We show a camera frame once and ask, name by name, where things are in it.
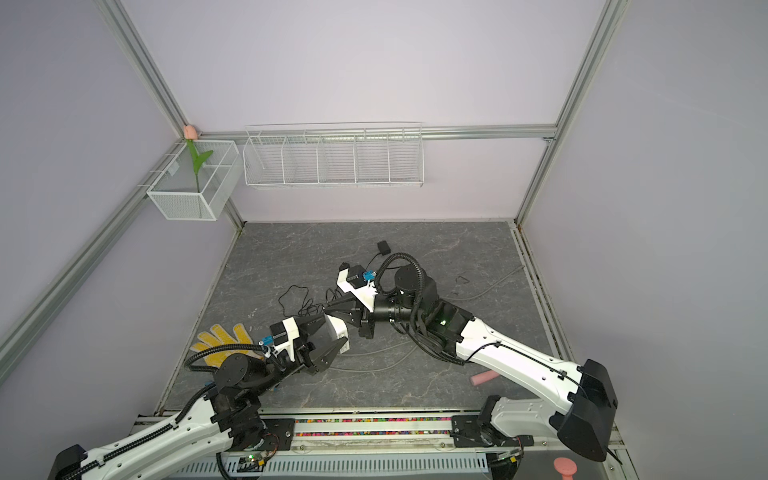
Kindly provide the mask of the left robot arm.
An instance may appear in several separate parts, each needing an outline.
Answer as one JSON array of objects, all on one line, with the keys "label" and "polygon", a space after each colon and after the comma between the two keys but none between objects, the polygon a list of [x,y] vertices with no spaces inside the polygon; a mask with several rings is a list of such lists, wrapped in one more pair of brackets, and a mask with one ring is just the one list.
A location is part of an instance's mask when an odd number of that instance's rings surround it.
[{"label": "left robot arm", "polygon": [[341,336],[318,348],[299,335],[283,343],[229,343],[196,352],[186,368],[212,378],[177,413],[102,447],[70,446],[57,454],[49,476],[162,479],[208,455],[222,469],[228,451],[255,451],[263,463],[280,450],[287,432],[261,416],[261,395],[294,373],[328,369],[347,345]]}]

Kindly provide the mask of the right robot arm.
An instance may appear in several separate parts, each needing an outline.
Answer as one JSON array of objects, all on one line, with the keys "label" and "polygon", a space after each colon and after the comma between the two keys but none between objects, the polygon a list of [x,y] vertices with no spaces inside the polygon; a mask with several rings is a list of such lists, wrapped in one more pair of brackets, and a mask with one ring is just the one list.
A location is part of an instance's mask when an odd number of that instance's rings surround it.
[{"label": "right robot arm", "polygon": [[441,297],[407,253],[390,255],[375,271],[344,262],[336,284],[343,294],[324,311],[357,328],[361,337],[372,338],[376,324],[388,323],[435,360],[496,372],[547,404],[547,430],[571,451],[595,462],[611,456],[619,402],[601,363],[558,359],[500,333]]}]

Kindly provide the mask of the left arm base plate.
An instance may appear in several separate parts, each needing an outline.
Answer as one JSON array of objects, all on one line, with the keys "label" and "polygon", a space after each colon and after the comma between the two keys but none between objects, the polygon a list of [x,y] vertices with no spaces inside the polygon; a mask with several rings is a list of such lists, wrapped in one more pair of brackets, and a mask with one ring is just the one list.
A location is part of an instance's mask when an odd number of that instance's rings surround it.
[{"label": "left arm base plate", "polygon": [[233,449],[240,451],[287,451],[291,448],[296,419],[291,417],[261,418],[246,430]]}]

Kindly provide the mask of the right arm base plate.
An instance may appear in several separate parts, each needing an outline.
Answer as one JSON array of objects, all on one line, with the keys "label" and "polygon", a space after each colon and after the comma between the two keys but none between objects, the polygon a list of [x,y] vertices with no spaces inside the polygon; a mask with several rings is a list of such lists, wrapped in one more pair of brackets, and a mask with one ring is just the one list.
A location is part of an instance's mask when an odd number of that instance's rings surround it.
[{"label": "right arm base plate", "polygon": [[458,448],[531,447],[531,435],[506,436],[489,423],[480,421],[478,415],[454,415],[451,417],[450,435]]}]

